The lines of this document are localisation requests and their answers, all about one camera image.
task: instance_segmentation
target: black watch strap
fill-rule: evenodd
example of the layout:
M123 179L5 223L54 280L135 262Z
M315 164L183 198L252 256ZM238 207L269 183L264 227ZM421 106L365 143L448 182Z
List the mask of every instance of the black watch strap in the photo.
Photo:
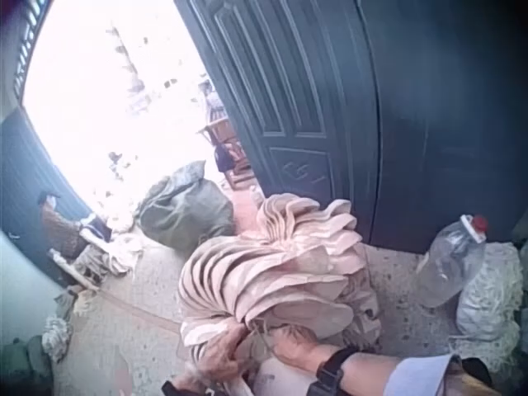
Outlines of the black watch strap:
M346 395L347 393L339 388L343 378L341 366L346 359L358 351L356 346L348 346L334 353L318 368L316 374L318 381L310 385L308 396Z
M162 386L162 392L165 396L200 396L190 390L180 390L174 388L174 385L171 381L166 381Z

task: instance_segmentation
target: red bottle cap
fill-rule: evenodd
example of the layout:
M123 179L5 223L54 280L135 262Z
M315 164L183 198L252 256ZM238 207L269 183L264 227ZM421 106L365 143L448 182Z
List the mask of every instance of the red bottle cap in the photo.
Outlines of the red bottle cap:
M471 220L471 225L474 230L478 233L486 233L488 231L488 221L486 218L480 214L476 214Z

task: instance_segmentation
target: wristwatch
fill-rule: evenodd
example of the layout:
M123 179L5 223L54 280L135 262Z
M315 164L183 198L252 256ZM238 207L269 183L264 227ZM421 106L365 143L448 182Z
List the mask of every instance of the wristwatch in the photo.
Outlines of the wristwatch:
M334 396L348 395L339 388L343 378L342 364L350 356L358 352L357 346L350 345L334 353L326 363L319 366L316 377L317 381L308 388L307 396Z

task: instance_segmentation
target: dark green metal door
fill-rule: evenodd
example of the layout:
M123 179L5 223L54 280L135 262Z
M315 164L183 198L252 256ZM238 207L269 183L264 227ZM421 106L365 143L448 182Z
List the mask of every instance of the dark green metal door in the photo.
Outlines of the dark green metal door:
M351 1L176 0L264 192L348 198L370 234L375 81Z

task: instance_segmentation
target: hand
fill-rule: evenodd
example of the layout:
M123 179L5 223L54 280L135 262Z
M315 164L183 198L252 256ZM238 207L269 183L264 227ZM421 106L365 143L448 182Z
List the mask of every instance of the hand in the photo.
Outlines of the hand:
M305 370L308 356L318 345L315 333L308 328L290 324L271 330L273 353L287 365Z
M273 352L287 365L315 374L339 347L319 344L315 333L308 328L290 324L271 331Z
M245 362L235 360L233 354L248 333L246 325L241 323L208 341L204 355L196 365L198 374L213 382L224 382L241 374L245 369ZM197 393L205 390L204 385L191 372L175 377L172 385L176 389Z
M196 369L208 380L215 382L231 380L241 374L246 362L235 360L233 354L248 333L246 325L240 323L211 339L207 342Z

